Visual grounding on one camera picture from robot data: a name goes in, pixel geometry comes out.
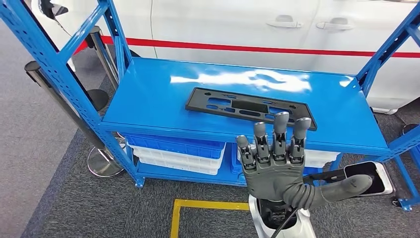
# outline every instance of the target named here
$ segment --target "robotic hand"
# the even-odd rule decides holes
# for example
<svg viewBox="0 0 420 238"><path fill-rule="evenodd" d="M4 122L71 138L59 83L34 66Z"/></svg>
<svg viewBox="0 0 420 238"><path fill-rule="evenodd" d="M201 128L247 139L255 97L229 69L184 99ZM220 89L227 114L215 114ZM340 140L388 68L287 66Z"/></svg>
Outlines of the robotic hand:
<svg viewBox="0 0 420 238"><path fill-rule="evenodd" d="M284 201L295 209L309 209L365 192L372 185L369 175L353 175L323 186L304 184L305 138L310 118L296 120L291 143L286 145L288 112L275 115L270 146L263 122L254 125L253 149L244 135L236 138L249 193L270 201Z"/></svg>

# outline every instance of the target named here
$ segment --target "blue shelf top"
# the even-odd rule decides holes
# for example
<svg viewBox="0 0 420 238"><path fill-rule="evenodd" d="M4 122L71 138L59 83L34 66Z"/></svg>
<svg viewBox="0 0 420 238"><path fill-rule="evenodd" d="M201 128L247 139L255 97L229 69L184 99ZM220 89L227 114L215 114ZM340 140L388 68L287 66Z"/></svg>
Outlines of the blue shelf top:
<svg viewBox="0 0 420 238"><path fill-rule="evenodd" d="M186 110L195 87L306 103L318 126L308 131L308 149L372 155L389 150L357 80L334 73L133 58L101 125L223 142L240 134L253 138L253 121Z"/></svg>

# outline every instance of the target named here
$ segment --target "blue metal shelf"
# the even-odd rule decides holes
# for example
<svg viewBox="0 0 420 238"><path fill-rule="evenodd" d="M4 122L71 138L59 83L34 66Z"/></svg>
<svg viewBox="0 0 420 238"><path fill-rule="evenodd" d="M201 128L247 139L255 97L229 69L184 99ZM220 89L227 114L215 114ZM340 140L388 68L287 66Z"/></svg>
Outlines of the blue metal shelf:
<svg viewBox="0 0 420 238"><path fill-rule="evenodd" d="M252 121L185 110L194 87L308 104L318 125L308 131L308 149L389 151L357 80L333 73L133 57L100 125L121 133L223 142L235 142L240 134L253 138Z"/></svg>
<svg viewBox="0 0 420 238"><path fill-rule="evenodd" d="M66 64L102 15L115 44L121 82L104 118L99 117ZM98 0L98 6L61 51L24 1L2 0L0 17L42 67L51 87L66 97L137 186L143 185L144 177L244 185L237 180L237 175L230 173L227 157L220 175L216 176L144 164L135 166L130 151L124 153L111 133L222 142L234 142L237 135L244 134L252 139L251 121L185 110L187 98L196 86L306 103L318 126L317 131L308 132L308 149L371 155L369 159L380 162L395 158L403 175L407 171L399 155L420 144L418 126L387 145L365 99L378 69L409 37L420 46L420 3L356 76L132 58L112 0ZM412 150L412 154L420 157L417 150ZM333 163L334 167L339 165L341 156ZM415 198L402 199L404 206L420 201L412 181L408 182Z"/></svg>
<svg viewBox="0 0 420 238"><path fill-rule="evenodd" d="M231 171L231 150L232 144L227 143L223 161L217 175L206 175L201 173L195 173L184 170L171 169L156 165L148 165L138 162L136 177L141 178L154 178L154 179L169 179L179 181L190 181L190 182L204 182L204 183L215 183L222 185L235 185L235 186L246 186L245 178L243 174L234 174ZM130 157L133 156L132 150L128 151ZM322 172L320 168L305 167L304 175L316 174ZM143 181L137 184L142 187Z"/></svg>

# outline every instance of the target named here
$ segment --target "black plastic panel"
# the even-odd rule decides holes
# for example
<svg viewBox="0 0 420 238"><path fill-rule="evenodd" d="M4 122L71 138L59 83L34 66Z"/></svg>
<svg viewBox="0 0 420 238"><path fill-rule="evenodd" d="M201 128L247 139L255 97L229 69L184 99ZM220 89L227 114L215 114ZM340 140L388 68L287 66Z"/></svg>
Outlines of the black plastic panel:
<svg viewBox="0 0 420 238"><path fill-rule="evenodd" d="M271 124L276 113L286 111L290 114L288 125L294 125L295 120L299 118L311 118L312 124L309 130L317 128L315 119L305 103L206 88L194 88L185 109Z"/></svg>

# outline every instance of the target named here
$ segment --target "stacked plastic crate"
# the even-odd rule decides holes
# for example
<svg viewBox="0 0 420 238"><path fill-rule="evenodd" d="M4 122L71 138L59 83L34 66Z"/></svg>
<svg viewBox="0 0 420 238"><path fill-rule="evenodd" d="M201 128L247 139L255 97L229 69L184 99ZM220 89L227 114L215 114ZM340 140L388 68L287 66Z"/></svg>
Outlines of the stacked plastic crate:
<svg viewBox="0 0 420 238"><path fill-rule="evenodd" d="M226 143L174 137L124 134L133 154L144 164L216 175Z"/></svg>

